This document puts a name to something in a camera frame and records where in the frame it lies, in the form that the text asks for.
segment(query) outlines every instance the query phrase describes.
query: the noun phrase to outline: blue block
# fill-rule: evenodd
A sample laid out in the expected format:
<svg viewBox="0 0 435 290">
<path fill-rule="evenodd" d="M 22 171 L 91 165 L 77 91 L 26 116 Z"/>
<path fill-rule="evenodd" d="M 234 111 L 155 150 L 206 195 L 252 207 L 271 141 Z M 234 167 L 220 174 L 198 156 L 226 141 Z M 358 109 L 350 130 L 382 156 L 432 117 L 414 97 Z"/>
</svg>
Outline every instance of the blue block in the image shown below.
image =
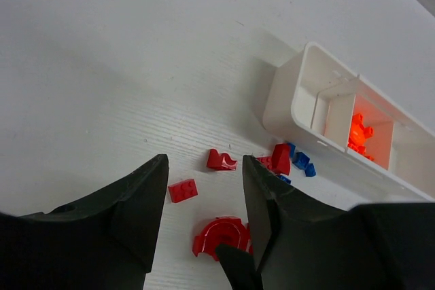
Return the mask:
<svg viewBox="0 0 435 290">
<path fill-rule="evenodd" d="M 292 181 L 290 179 L 288 179 L 287 177 L 283 176 L 283 175 L 279 175 L 278 178 L 280 178 L 282 181 L 284 181 L 288 185 L 292 184 Z"/>
<path fill-rule="evenodd" d="M 296 153 L 296 156 L 293 159 L 293 164 L 300 170 L 305 170 L 309 162 L 310 158 L 303 152 Z"/>
<path fill-rule="evenodd" d="M 288 142 L 287 145 L 290 146 L 290 157 L 293 158 L 294 152 L 296 151 L 296 145 L 290 142 Z"/>
<path fill-rule="evenodd" d="M 315 175 L 316 173 L 315 173 L 314 164 L 312 163 L 308 164 L 308 166 L 305 168 L 305 176 L 314 177 Z"/>
</svg>

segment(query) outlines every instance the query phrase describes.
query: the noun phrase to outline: small blue piece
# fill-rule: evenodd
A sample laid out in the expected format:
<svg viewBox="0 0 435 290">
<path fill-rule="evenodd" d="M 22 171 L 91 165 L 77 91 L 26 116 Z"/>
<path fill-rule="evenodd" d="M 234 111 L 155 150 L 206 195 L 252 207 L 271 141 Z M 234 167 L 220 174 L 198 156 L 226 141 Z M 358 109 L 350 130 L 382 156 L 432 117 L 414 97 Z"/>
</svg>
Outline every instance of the small blue piece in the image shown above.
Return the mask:
<svg viewBox="0 0 435 290">
<path fill-rule="evenodd" d="M 296 156 L 293 159 L 293 164 L 300 170 L 305 170 L 309 162 L 310 158 L 303 152 L 296 153 Z"/>
<path fill-rule="evenodd" d="M 315 173 L 314 164 L 312 163 L 308 164 L 308 166 L 305 168 L 305 176 L 314 177 L 315 175 L 316 173 Z"/>
<path fill-rule="evenodd" d="M 279 175 L 278 178 L 280 178 L 282 181 L 284 181 L 285 183 L 287 183 L 288 185 L 292 184 L 292 181 L 290 179 L 288 179 L 286 176 L 283 175 Z"/>
<path fill-rule="evenodd" d="M 287 145 L 290 146 L 290 157 L 293 158 L 294 152 L 296 151 L 296 145 L 290 142 L 288 142 Z"/>
</svg>

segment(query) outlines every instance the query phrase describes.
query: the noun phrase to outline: orange plastic piece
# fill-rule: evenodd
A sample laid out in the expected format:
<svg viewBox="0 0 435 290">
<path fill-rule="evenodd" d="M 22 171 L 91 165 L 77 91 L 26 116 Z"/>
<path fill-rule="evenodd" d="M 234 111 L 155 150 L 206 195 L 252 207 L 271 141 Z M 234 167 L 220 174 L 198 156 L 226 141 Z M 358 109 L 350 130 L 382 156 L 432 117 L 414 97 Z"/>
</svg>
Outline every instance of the orange plastic piece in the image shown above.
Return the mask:
<svg viewBox="0 0 435 290">
<path fill-rule="evenodd" d="M 364 127 L 364 116 L 361 113 L 357 113 L 352 117 L 351 131 L 349 133 L 349 142 L 347 144 L 352 150 L 358 152 L 362 156 L 365 156 L 371 161 L 375 159 L 372 156 L 366 155 L 366 147 L 364 144 L 367 139 L 373 136 L 375 131 L 373 127 Z"/>
</svg>

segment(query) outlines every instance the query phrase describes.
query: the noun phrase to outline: red toy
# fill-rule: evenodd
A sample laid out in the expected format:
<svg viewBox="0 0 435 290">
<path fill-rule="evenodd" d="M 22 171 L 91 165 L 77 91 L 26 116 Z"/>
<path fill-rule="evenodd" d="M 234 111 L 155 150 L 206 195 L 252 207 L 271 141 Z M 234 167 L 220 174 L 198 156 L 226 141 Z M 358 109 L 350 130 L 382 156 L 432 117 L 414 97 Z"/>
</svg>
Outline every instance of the red toy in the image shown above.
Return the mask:
<svg viewBox="0 0 435 290">
<path fill-rule="evenodd" d="M 228 153 L 219 154 L 216 149 L 210 149 L 207 167 L 218 171 L 236 170 L 237 161 L 232 160 Z"/>
<path fill-rule="evenodd" d="M 172 203 L 182 202 L 188 198 L 198 195 L 194 179 L 187 179 L 168 186 L 169 194 L 171 195 Z"/>
<path fill-rule="evenodd" d="M 193 241 L 193 254 L 207 253 L 219 261 L 215 248 L 219 244 L 228 244 L 246 251 L 249 239 L 248 231 L 242 221 L 236 217 L 217 217 L 210 222 Z"/>
<path fill-rule="evenodd" d="M 267 169 L 272 169 L 272 158 L 270 156 L 263 156 L 261 158 L 256 158 L 258 161 L 261 162 L 263 166 L 265 166 Z"/>
<path fill-rule="evenodd" d="M 271 170 L 277 175 L 289 175 L 290 167 L 290 146 L 288 144 L 276 144 L 272 153 Z"/>
<path fill-rule="evenodd" d="M 357 113 L 352 117 L 351 131 L 349 133 L 349 142 L 347 146 L 373 161 L 375 159 L 372 156 L 366 155 L 366 147 L 364 144 L 367 139 L 373 136 L 374 130 L 372 127 L 364 127 L 362 123 L 363 119 L 364 116 L 361 113 Z"/>
</svg>

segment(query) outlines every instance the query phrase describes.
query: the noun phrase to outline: white table surface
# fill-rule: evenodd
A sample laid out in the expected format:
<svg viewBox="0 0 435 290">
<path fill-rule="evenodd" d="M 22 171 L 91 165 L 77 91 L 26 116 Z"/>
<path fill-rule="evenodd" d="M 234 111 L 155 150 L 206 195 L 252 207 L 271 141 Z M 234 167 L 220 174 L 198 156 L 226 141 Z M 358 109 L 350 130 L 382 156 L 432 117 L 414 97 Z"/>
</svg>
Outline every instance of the white table surface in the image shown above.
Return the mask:
<svg viewBox="0 0 435 290">
<path fill-rule="evenodd" d="M 416 0 L 0 0 L 0 211 L 48 212 L 157 153 L 199 196 L 164 206 L 146 289 L 229 289 L 192 237 L 246 222 L 241 159 L 279 140 L 258 120 L 275 67 L 308 40 L 435 128 L 435 18 Z M 322 178 L 294 185 L 348 209 L 368 199 Z"/>
</svg>

